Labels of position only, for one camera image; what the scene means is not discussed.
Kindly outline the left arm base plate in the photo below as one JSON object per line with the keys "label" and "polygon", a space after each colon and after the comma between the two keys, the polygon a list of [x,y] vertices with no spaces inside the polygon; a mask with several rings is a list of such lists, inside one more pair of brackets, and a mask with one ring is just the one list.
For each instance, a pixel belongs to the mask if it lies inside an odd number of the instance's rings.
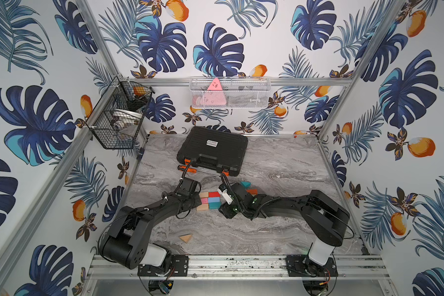
{"label": "left arm base plate", "polygon": [[139,265],[140,277],[186,277],[189,267],[189,257],[186,255],[167,254],[159,266]]}

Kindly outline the red block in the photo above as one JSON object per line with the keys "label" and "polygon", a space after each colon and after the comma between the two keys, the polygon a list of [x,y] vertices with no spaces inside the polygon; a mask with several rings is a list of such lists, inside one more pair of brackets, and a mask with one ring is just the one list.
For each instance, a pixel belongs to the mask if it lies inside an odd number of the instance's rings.
{"label": "red block", "polygon": [[220,194],[218,192],[209,192],[208,198],[209,199],[214,199],[214,198],[219,199],[220,198]]}

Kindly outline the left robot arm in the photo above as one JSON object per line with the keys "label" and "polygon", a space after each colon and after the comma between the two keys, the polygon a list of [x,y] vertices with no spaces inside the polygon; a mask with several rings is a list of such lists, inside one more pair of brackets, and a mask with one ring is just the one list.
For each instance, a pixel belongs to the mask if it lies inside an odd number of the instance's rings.
{"label": "left robot arm", "polygon": [[128,269],[142,264],[153,227],[202,205],[200,190],[200,182],[183,178],[174,191],[164,191],[157,202],[138,208],[122,207],[99,238],[98,254]]}

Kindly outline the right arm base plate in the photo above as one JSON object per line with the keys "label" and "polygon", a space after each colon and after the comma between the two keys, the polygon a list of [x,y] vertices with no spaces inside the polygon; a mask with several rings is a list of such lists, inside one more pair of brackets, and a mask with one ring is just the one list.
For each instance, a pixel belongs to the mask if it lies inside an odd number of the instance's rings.
{"label": "right arm base plate", "polygon": [[337,264],[332,257],[325,265],[318,265],[308,255],[287,255],[286,269],[289,277],[329,278],[337,277]]}

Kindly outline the teal rectangular block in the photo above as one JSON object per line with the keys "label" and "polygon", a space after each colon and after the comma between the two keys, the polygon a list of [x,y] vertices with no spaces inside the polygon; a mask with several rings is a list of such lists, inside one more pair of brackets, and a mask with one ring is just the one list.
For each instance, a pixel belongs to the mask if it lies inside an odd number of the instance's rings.
{"label": "teal rectangular block", "polygon": [[209,209],[219,209],[221,207],[221,202],[211,202],[208,206]]}

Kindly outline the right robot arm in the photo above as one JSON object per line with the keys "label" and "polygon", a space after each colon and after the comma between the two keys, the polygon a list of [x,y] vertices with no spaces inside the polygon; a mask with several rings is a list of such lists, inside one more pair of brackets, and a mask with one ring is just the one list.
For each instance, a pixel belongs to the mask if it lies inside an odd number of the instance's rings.
{"label": "right robot arm", "polygon": [[308,261],[312,264],[325,266],[334,249],[345,239],[350,213],[322,191],[313,190],[298,197],[273,197],[252,195],[241,183],[223,183],[218,193],[225,200],[219,212],[227,219],[240,213],[250,220],[270,217],[305,220],[316,236],[308,252]]}

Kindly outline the light blue block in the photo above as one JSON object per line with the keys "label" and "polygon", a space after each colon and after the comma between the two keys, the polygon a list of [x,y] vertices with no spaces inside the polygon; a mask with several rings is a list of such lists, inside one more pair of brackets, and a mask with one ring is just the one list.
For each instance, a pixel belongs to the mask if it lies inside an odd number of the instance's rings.
{"label": "light blue block", "polygon": [[220,197],[209,197],[208,198],[208,203],[213,204],[213,203],[220,203]]}

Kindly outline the teal triangle block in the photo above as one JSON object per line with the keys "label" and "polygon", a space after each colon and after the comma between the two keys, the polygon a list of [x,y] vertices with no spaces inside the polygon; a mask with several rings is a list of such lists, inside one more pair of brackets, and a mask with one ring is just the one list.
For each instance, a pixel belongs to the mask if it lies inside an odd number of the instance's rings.
{"label": "teal triangle block", "polygon": [[246,189],[251,187],[251,182],[248,181],[241,181],[241,185],[243,185]]}

